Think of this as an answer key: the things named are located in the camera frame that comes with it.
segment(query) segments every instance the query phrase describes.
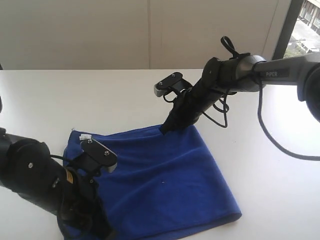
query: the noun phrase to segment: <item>blue cloth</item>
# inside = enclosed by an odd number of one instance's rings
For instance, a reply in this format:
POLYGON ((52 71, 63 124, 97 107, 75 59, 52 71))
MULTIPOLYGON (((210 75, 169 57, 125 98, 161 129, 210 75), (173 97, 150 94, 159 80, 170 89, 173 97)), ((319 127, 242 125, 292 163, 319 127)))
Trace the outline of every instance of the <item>blue cloth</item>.
MULTIPOLYGON (((118 156, 115 171, 96 178, 116 239, 173 240, 239 219, 241 211, 196 128, 164 136, 158 128, 92 134, 118 156)), ((83 133, 71 132, 65 157, 81 154, 83 133)))

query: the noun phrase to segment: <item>towel tag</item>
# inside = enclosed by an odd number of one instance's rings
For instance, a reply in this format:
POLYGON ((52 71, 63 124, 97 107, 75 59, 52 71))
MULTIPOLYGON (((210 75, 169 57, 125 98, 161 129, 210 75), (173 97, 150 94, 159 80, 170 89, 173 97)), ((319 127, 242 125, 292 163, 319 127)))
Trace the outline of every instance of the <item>towel tag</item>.
POLYGON ((81 134, 79 139, 80 141, 91 139, 91 134, 81 134))

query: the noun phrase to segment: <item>white wall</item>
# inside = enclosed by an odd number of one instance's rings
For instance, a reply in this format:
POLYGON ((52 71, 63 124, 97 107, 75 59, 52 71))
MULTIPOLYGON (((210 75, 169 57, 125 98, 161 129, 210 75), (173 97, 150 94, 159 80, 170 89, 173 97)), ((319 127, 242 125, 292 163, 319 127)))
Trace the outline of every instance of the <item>white wall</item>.
POLYGON ((1 0, 4 69, 202 68, 273 55, 290 0, 1 0))

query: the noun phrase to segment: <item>table surface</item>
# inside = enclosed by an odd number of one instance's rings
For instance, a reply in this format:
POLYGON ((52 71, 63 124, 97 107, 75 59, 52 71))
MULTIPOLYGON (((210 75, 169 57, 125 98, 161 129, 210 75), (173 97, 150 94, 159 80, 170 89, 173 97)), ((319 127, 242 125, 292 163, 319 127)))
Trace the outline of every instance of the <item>table surface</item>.
MULTIPOLYGON (((61 155, 72 128, 107 135, 161 124, 172 106, 154 95, 153 85, 175 71, 0 71, 0 125, 61 155)), ((192 83, 202 73, 180 72, 192 83)), ((297 100, 296 87, 268 86, 263 93, 263 118, 275 139, 296 153, 320 156, 320 124, 297 100)), ((228 104, 227 129, 205 117, 195 125, 243 216, 187 239, 318 239, 320 162, 291 158, 269 142, 257 119, 257 93, 238 93, 228 104)), ((5 188, 0 194, 0 239, 62 239, 55 216, 5 188)))

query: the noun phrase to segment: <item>outdoor view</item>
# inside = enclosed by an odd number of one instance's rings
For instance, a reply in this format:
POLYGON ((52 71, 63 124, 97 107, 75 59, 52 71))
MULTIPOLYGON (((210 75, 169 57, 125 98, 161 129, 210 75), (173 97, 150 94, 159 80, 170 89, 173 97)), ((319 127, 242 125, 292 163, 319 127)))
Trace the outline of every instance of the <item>outdoor view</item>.
POLYGON ((304 0, 284 58, 320 52, 320 0, 304 0))

